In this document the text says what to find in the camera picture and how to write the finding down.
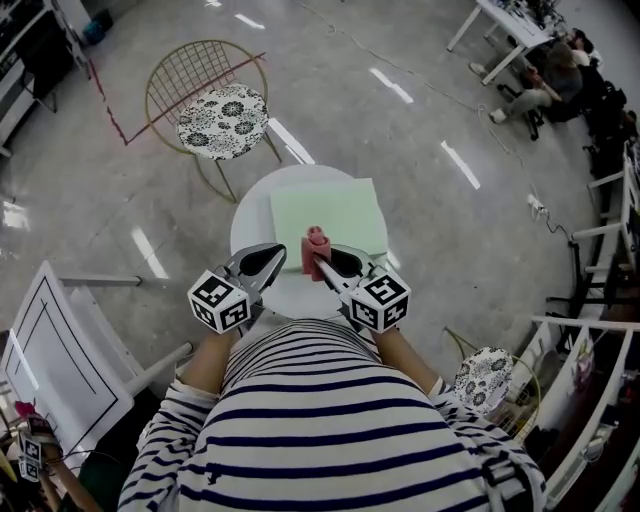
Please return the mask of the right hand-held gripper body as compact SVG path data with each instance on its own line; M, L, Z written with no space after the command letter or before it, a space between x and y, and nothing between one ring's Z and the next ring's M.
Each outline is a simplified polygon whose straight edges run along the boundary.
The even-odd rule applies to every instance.
M407 316L411 290L397 274L385 271L362 278L339 298L356 329L384 333Z

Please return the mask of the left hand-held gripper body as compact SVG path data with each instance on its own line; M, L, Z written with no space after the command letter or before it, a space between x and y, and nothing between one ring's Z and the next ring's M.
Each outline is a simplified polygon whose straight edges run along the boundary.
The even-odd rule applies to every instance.
M187 292L192 313L215 333L250 329L263 311L266 274L249 275L238 266L206 270Z

